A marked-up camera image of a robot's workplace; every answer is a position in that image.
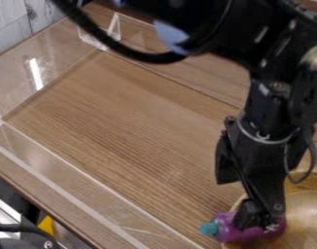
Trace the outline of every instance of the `yellow object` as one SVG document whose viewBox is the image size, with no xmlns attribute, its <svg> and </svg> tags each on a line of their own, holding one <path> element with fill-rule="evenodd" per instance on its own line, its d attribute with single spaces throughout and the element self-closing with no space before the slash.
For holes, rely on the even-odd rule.
<svg viewBox="0 0 317 249">
<path fill-rule="evenodd" d="M 55 236 L 55 226 L 54 226 L 54 220 L 50 216 L 45 218 L 42 223 L 39 224 L 39 228 L 49 232 L 53 236 Z"/>
</svg>

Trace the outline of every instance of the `black cable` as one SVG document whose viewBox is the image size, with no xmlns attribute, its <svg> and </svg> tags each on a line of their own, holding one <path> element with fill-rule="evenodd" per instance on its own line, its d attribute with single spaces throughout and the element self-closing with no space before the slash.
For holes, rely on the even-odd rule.
<svg viewBox="0 0 317 249">
<path fill-rule="evenodd" d="M 294 178 L 294 176 L 291 174 L 291 170 L 289 170 L 289 145 L 285 146 L 285 170 L 287 170 L 289 180 L 292 181 L 294 184 L 300 184 L 302 182 L 304 182 L 304 180 L 310 177 L 310 175 L 316 167 L 316 163 L 317 163 L 317 150 L 316 150 L 316 146 L 315 146 L 314 138 L 312 138 L 314 137 L 312 128 L 307 128 L 303 131 L 303 135 L 304 135 L 306 143 L 307 143 L 310 153 L 311 153 L 311 165 L 310 165 L 308 171 L 304 173 L 304 176 L 298 180 Z"/>
<path fill-rule="evenodd" d="M 29 233 L 39 234 L 45 236 L 54 243 L 54 248 L 62 249 L 54 236 L 37 227 L 27 226 L 23 224 L 9 224 L 9 225 L 0 224 L 0 231 L 2 232 L 29 232 Z"/>
<path fill-rule="evenodd" d="M 106 44 L 116 52 L 121 53 L 124 56 L 130 57 L 142 62 L 154 64 L 168 64 L 181 61 L 187 58 L 174 52 L 168 53 L 144 53 L 140 52 L 124 44 L 121 44 L 100 27 L 97 22 L 86 15 L 86 13 L 74 6 L 69 0 L 53 0 L 65 14 L 71 18 L 71 20 L 81 26 L 86 32 L 89 32 L 104 44 Z"/>
</svg>

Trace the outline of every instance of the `teal object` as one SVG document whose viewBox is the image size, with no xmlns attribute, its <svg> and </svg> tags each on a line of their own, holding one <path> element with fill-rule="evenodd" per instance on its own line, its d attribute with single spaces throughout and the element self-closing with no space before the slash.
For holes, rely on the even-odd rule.
<svg viewBox="0 0 317 249">
<path fill-rule="evenodd" d="M 219 234 L 219 225 L 215 222 L 201 225 L 201 232 L 204 235 L 216 235 Z"/>
</svg>

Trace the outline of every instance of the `purple object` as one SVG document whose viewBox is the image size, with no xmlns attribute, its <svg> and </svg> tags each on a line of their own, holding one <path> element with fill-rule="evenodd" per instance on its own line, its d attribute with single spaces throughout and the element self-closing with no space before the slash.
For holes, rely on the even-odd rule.
<svg viewBox="0 0 317 249">
<path fill-rule="evenodd" d="M 241 231 L 233 224 L 236 213 L 220 214 L 213 223 L 219 226 L 219 233 L 215 235 L 221 242 L 243 241 L 255 238 L 271 238 L 281 235 L 287 229 L 287 219 L 280 219 L 279 224 L 265 231 L 261 227 Z"/>
</svg>

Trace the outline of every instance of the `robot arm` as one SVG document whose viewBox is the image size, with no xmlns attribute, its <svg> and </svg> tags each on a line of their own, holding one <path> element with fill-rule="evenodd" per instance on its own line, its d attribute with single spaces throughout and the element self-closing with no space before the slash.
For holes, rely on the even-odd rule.
<svg viewBox="0 0 317 249">
<path fill-rule="evenodd" d="M 207 227 L 221 241 L 283 232 L 285 179 L 292 179 L 289 172 L 307 149 L 312 164 L 306 177 L 316 163 L 317 14 L 291 0 L 114 0 L 156 19 L 160 37 L 173 50 L 158 59 L 124 48 L 80 11 L 70 7 L 74 12 L 69 12 L 66 0 L 54 1 L 126 56 L 162 63 L 216 53 L 248 68 L 249 100 L 241 116 L 225 121 L 216 177 L 219 184 L 241 181 L 249 198 L 237 213 L 219 215 Z"/>
</svg>

